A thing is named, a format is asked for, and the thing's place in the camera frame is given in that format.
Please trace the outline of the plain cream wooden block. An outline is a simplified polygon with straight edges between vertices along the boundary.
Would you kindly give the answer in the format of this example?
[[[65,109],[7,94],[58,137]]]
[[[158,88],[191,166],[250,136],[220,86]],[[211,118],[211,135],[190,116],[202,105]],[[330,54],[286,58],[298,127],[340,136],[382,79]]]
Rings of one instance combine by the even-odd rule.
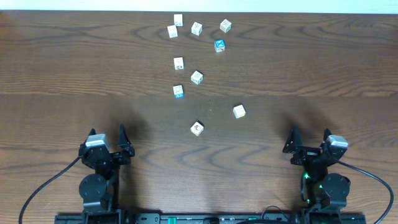
[[[235,106],[233,108],[233,113],[234,113],[236,119],[241,118],[246,115],[246,111],[245,111],[243,105]]]

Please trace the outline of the wooden block red picture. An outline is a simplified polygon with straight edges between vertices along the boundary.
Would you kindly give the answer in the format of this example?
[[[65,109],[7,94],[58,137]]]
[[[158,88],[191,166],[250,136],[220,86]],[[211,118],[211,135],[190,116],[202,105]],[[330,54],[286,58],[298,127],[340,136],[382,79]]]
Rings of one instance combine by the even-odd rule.
[[[199,136],[199,135],[203,132],[203,130],[204,130],[204,125],[203,125],[201,122],[196,121],[196,122],[191,126],[190,130],[191,130],[191,132],[192,132],[194,135]]]

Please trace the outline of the wooden block blue side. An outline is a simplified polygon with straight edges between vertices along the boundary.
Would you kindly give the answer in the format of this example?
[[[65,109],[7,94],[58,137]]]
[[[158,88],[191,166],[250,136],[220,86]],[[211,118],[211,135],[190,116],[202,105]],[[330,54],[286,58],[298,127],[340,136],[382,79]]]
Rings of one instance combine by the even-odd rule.
[[[181,86],[181,85],[173,86],[173,91],[174,91],[175,98],[184,97],[183,86]]]

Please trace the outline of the wooden block teal side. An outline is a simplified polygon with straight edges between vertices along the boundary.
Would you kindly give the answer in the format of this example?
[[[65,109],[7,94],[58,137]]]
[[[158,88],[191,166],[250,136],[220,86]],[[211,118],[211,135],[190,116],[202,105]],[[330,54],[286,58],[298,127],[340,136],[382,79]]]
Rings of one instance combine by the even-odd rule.
[[[194,73],[191,75],[191,81],[199,85],[203,81],[203,74],[197,70],[194,71]]]

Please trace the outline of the blue top wooden block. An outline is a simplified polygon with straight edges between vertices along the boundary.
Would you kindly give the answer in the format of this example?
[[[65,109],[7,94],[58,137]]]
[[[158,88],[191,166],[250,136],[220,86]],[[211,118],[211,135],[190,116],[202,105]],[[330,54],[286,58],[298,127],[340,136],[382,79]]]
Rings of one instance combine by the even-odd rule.
[[[223,39],[215,40],[215,51],[216,52],[223,52],[225,50],[225,42]]]

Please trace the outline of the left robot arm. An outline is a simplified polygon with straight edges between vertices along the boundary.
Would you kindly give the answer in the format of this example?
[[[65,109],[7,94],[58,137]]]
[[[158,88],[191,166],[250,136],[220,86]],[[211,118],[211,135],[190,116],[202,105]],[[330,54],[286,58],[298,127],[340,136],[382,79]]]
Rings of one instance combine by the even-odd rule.
[[[83,199],[84,223],[132,223],[134,219],[123,208],[119,208],[119,170],[131,163],[135,150],[126,134],[124,125],[119,127],[120,151],[110,152],[105,134],[92,129],[80,145],[78,157],[82,163],[94,170],[79,185]]]

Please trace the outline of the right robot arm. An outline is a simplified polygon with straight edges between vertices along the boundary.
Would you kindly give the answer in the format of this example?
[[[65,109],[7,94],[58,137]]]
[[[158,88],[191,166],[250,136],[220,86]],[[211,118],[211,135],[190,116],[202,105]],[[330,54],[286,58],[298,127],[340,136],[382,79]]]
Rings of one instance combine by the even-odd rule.
[[[351,182],[349,178],[329,173],[348,149],[343,136],[324,130],[323,141],[318,147],[304,146],[298,128],[290,130],[282,150],[291,154],[290,163],[303,167],[300,196],[308,207],[290,217],[293,223],[342,223],[340,210],[347,205]]]

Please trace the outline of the wooden block yellow side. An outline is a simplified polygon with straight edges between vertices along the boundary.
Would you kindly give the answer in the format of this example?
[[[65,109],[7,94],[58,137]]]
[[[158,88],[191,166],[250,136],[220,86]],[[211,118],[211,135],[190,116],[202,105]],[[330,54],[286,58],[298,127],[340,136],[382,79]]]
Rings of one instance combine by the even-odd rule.
[[[174,67],[176,70],[184,69],[184,62],[182,57],[174,58]]]

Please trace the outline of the wooden block red side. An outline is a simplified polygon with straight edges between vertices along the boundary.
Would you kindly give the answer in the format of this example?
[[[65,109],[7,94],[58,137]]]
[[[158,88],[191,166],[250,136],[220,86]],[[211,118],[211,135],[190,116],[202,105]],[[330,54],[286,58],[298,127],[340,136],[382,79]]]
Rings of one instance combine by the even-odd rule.
[[[178,30],[176,25],[168,26],[167,30],[170,38],[178,37]]]

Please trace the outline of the wooden block number three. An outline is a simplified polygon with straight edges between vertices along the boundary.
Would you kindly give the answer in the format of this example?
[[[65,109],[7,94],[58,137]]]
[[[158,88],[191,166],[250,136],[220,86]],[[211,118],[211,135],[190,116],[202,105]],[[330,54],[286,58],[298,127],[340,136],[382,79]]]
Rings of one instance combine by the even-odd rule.
[[[203,25],[202,24],[200,24],[198,22],[194,22],[193,23],[192,28],[191,28],[192,34],[200,35],[202,30],[203,30]]]

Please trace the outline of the wooden block top back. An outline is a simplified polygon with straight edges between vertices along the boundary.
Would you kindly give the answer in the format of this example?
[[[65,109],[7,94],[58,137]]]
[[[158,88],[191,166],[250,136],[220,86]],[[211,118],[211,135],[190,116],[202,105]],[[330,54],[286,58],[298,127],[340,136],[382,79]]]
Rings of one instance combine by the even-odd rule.
[[[174,14],[174,24],[177,27],[183,26],[183,15],[182,14]]]

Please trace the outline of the wooden block far right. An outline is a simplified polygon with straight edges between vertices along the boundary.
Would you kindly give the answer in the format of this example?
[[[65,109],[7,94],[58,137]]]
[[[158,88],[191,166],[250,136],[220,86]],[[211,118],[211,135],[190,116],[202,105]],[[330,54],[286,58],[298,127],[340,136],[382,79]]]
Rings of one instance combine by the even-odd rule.
[[[220,23],[220,29],[224,32],[224,33],[228,33],[232,28],[232,23],[227,20],[224,19],[221,23]]]

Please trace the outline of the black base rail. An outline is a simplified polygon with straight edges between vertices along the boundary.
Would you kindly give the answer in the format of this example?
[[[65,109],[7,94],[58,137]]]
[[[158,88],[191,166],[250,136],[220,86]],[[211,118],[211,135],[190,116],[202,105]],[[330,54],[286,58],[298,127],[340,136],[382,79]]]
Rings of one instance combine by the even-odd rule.
[[[158,213],[137,213],[124,215],[97,215],[87,216],[83,215],[57,215],[55,217],[55,224],[73,224],[73,223],[128,223],[128,224],[234,224],[246,221],[275,221],[277,223],[303,223],[303,219],[298,216],[290,218],[288,215],[281,213],[266,213],[261,214],[207,214],[207,215],[181,215],[181,214],[166,214]]]

